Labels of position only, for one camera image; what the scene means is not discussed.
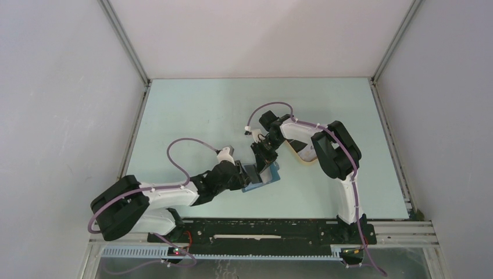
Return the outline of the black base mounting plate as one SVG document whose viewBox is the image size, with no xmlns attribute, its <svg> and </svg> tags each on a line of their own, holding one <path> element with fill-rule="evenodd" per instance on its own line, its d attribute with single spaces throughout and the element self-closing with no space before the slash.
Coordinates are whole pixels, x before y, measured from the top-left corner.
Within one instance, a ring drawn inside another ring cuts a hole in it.
<svg viewBox="0 0 493 279">
<path fill-rule="evenodd" d="M 326 255 L 337 245 L 375 245 L 373 225 L 361 226 L 338 219 L 186 218 L 164 238 L 190 253 Z"/>
</svg>

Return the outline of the blue leather card holder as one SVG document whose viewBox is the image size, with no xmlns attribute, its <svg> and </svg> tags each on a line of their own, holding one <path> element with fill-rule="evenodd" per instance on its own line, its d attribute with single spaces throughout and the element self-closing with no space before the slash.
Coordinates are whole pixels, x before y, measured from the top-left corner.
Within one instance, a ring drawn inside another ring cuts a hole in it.
<svg viewBox="0 0 493 279">
<path fill-rule="evenodd" d="M 263 185 L 247 186 L 246 188 L 242 189 L 242 192 L 248 192 L 279 181 L 280 180 L 280 175 L 278 173 L 279 169 L 280 167 L 277 162 L 272 163 L 268 169 L 266 169 L 263 173 L 260 173 L 260 177 L 262 178 Z"/>
</svg>

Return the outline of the aluminium frame rail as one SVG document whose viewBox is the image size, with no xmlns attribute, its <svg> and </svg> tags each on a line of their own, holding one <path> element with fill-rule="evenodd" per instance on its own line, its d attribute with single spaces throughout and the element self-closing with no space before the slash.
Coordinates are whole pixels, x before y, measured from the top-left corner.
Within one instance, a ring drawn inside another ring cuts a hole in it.
<svg viewBox="0 0 493 279">
<path fill-rule="evenodd" d="M 381 221 L 369 220 L 374 227 L 376 248 L 439 248 L 439 241 L 431 221 Z M 107 242 L 101 235 L 92 235 L 90 245 L 147 244 L 144 233 L 128 234 L 115 241 Z"/>
</svg>

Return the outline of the oval wooden tray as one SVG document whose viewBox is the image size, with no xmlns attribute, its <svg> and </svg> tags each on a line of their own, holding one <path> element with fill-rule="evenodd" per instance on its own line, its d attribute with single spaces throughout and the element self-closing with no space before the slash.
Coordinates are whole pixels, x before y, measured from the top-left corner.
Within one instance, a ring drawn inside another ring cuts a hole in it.
<svg viewBox="0 0 493 279">
<path fill-rule="evenodd" d="M 297 156 L 302 164 L 310 165 L 314 164 L 318 160 L 313 146 L 301 141 L 297 141 L 295 139 L 290 139 L 287 142 L 293 153 Z"/>
</svg>

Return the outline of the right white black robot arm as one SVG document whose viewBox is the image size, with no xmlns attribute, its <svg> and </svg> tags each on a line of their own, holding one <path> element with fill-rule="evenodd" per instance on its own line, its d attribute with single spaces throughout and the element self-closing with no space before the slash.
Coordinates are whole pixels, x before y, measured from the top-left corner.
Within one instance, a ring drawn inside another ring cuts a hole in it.
<svg viewBox="0 0 493 279">
<path fill-rule="evenodd" d="M 259 120 L 266 130 L 245 127 L 245 133 L 253 137 L 251 149 L 255 155 L 256 172 L 261 176 L 277 160 L 278 148 L 289 142 L 304 162 L 318 161 L 324 174 L 341 183 L 338 190 L 340 204 L 337 219 L 340 239 L 355 242 L 362 234 L 364 212 L 360 208 L 357 175 L 362 153 L 348 130 L 340 121 L 329 125 L 301 121 L 292 115 L 276 116 L 267 111 Z"/>
</svg>

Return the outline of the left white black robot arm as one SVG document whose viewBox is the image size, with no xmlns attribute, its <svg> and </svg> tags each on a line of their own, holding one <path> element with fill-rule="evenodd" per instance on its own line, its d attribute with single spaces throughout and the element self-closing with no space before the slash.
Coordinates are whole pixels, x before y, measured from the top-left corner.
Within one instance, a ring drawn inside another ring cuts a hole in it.
<svg viewBox="0 0 493 279">
<path fill-rule="evenodd" d="M 88 228 L 102 234 L 105 241 L 129 233 L 157 233 L 177 242 L 184 234 L 178 206 L 203 205 L 226 190 L 247 191 L 262 185 L 265 178 L 256 165 L 242 165 L 238 160 L 224 160 L 212 170 L 175 184 L 141 183 L 127 175 L 91 202 L 93 217 Z"/>
</svg>

